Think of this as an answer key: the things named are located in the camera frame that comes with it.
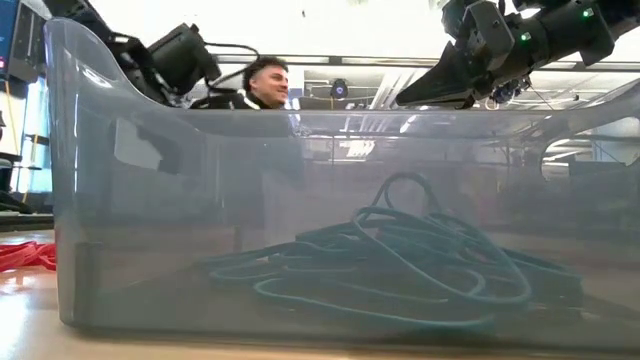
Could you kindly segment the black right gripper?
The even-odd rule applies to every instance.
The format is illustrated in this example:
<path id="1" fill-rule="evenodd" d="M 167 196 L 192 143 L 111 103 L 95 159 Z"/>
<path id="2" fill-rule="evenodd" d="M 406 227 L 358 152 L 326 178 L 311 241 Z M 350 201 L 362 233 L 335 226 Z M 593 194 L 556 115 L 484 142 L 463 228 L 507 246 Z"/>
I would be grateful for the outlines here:
<path id="1" fill-rule="evenodd" d="M 527 19 L 507 13 L 505 0 L 448 0 L 442 7 L 448 42 L 437 64 L 398 93 L 400 106 L 439 106 L 468 109 L 474 98 L 489 97 L 505 80 L 498 70 L 528 40 Z"/>

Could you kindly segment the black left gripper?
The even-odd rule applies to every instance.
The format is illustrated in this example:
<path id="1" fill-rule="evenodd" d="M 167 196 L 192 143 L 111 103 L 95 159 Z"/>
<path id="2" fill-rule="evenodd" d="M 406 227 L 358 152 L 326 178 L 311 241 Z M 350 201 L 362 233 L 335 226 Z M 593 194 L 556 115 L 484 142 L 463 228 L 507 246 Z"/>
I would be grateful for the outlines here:
<path id="1" fill-rule="evenodd" d="M 155 69 L 177 95 L 190 92 L 202 78 L 215 80 L 221 76 L 217 57 L 206 49 L 196 24 L 178 25 L 148 51 Z"/>

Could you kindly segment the red rubber band tangle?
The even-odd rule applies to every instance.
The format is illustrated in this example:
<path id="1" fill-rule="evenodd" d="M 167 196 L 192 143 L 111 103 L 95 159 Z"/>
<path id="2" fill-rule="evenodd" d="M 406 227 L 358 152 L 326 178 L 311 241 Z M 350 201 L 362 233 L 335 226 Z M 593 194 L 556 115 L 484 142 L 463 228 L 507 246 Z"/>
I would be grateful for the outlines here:
<path id="1" fill-rule="evenodd" d="M 32 266 L 55 271 L 56 245 L 35 241 L 0 245 L 0 272 Z"/>

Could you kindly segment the black hanging ceiling device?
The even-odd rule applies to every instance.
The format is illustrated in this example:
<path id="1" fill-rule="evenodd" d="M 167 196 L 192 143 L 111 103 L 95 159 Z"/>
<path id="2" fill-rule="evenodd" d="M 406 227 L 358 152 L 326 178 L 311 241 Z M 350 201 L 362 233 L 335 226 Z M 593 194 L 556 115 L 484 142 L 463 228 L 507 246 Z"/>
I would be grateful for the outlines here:
<path id="1" fill-rule="evenodd" d="M 490 99 L 497 104 L 503 104 L 519 96 L 524 90 L 530 87 L 531 80 L 528 76 L 512 79 L 497 86 L 490 95 Z"/>

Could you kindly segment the person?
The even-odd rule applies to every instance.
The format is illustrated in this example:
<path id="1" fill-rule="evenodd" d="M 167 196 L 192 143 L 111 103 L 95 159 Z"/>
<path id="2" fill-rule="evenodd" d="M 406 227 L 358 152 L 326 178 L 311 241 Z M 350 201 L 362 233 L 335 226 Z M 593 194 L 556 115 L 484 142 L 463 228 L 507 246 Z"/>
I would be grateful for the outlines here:
<path id="1" fill-rule="evenodd" d="M 260 57 L 242 73 L 242 88 L 198 99 L 191 109 L 279 110 L 289 97 L 289 68 L 275 56 Z"/>

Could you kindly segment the smoky grey plastic basket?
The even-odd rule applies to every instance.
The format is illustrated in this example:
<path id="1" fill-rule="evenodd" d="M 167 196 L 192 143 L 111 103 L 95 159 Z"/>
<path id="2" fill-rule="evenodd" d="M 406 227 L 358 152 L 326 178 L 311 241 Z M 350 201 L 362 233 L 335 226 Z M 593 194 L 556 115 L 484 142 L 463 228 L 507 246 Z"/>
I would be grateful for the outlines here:
<path id="1" fill-rule="evenodd" d="M 640 357 L 640 79 L 540 111 L 188 110 L 141 94 L 108 47 L 46 23 L 61 320 L 83 329 L 327 347 Z M 582 278 L 479 330 L 339 320 L 210 276 L 378 206 L 444 213 Z"/>

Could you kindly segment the computer monitor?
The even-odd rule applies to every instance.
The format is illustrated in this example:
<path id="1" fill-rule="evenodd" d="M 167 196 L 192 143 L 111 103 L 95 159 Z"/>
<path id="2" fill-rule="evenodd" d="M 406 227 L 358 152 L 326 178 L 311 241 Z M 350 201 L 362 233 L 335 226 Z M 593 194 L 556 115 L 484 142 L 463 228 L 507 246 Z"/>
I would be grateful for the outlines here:
<path id="1" fill-rule="evenodd" d="M 9 78 L 9 61 L 20 0 L 0 0 L 0 81 Z"/>

